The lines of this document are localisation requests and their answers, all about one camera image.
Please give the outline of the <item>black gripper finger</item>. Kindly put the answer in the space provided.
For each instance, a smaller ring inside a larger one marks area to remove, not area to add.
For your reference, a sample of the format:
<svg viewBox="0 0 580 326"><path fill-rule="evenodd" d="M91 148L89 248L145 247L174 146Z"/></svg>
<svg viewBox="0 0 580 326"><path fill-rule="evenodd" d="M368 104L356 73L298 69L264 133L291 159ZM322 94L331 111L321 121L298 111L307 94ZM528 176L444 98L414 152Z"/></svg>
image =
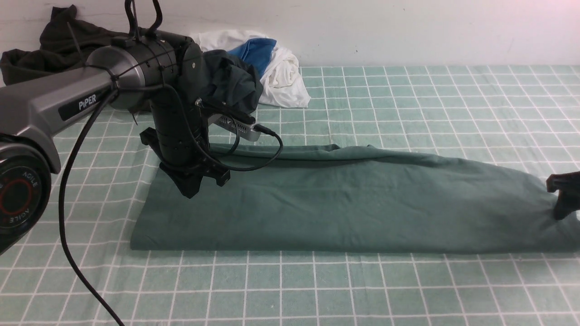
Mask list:
<svg viewBox="0 0 580 326"><path fill-rule="evenodd" d="M550 175L546 180L549 193L558 192L554 218L557 221L580 209L580 172Z"/></svg>

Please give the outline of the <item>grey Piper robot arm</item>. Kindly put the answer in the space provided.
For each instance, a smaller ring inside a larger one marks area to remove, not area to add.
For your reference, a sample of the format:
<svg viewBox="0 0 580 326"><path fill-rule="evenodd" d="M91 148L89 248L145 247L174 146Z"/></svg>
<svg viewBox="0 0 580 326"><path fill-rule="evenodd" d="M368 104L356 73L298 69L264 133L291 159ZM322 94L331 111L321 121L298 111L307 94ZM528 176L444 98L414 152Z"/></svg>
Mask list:
<svg viewBox="0 0 580 326"><path fill-rule="evenodd" d="M273 131L198 98L203 57L155 33L95 50L85 67L1 88L1 243L40 219L61 161L54 136L106 105L154 102L141 142L161 159L133 250L488 254L577 252L579 173L522 171L373 146L240 146L207 127Z"/></svg>

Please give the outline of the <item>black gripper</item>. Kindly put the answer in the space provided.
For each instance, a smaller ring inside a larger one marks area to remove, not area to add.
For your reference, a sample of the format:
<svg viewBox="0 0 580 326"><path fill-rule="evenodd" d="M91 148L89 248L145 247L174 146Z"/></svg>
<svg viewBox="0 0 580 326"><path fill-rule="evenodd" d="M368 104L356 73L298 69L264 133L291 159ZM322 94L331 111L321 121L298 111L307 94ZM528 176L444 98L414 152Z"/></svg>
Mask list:
<svg viewBox="0 0 580 326"><path fill-rule="evenodd" d="M148 97L154 127L143 130L140 140L163 163L160 169L188 199L199 192L203 176L223 187L230 180L230 170L211 162L208 121L199 107L200 96L175 88L157 88ZM199 169L202 175L174 169Z"/></svg>

